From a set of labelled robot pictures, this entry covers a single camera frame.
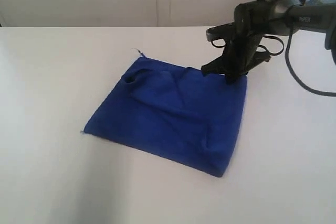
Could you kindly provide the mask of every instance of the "white table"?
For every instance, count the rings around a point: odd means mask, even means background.
[[[248,75],[223,178],[80,133],[137,58],[132,47],[199,68],[221,53],[205,30],[2,28],[0,223],[336,223],[336,99],[299,87],[283,55]],[[323,45],[299,32],[291,61],[306,83],[336,91]]]

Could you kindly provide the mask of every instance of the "blue cloth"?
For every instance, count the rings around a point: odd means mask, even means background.
[[[246,76],[224,76],[137,59],[84,128],[85,133],[221,177],[233,153]]]

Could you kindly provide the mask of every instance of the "folded cloth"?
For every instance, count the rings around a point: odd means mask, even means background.
[[[106,138],[221,177],[237,140],[246,76],[227,85],[209,74],[142,55],[84,128]]]

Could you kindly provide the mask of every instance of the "table surface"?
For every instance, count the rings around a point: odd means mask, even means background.
[[[2,28],[0,222],[336,223],[336,99],[298,86],[283,54],[248,75],[223,178],[81,133],[132,48],[199,68],[221,54],[205,30]],[[323,34],[300,31],[290,58],[304,82],[336,91],[323,46]]]

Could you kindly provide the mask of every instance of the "blue towel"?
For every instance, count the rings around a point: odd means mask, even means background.
[[[233,153],[247,86],[142,55],[84,128],[102,137],[222,177]]]

